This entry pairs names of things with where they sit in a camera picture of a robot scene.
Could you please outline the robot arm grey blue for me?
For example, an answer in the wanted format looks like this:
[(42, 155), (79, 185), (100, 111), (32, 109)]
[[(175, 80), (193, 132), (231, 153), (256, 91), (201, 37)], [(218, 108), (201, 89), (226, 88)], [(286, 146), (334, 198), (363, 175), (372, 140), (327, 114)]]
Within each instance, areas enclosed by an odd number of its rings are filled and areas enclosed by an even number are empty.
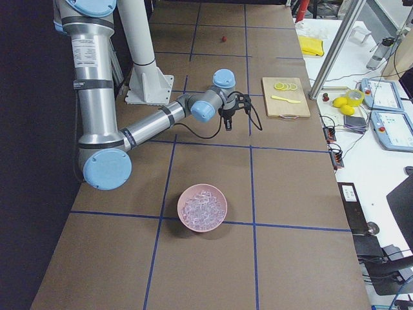
[[(113, 51), (113, 13), (118, 11), (133, 61), (127, 102), (157, 105), (157, 112), (123, 129), (117, 126)], [(55, 1), (55, 28), (68, 35), (79, 98), (83, 135), (79, 145), (79, 168), (85, 181), (102, 191), (122, 186), (130, 177), (128, 151), (176, 125), (187, 116), (207, 122), (217, 112), (236, 103), (236, 79), (220, 69), (203, 93), (170, 100), (174, 78), (156, 64), (146, 8), (143, 1)]]

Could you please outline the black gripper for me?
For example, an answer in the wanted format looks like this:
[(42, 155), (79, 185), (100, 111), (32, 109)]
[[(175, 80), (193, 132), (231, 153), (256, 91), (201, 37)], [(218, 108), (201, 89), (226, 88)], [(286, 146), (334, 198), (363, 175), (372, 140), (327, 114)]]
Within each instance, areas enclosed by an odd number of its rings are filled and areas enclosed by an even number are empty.
[(232, 130), (232, 116), (236, 113), (236, 108), (219, 109), (219, 115), (223, 118), (225, 124), (225, 130)]

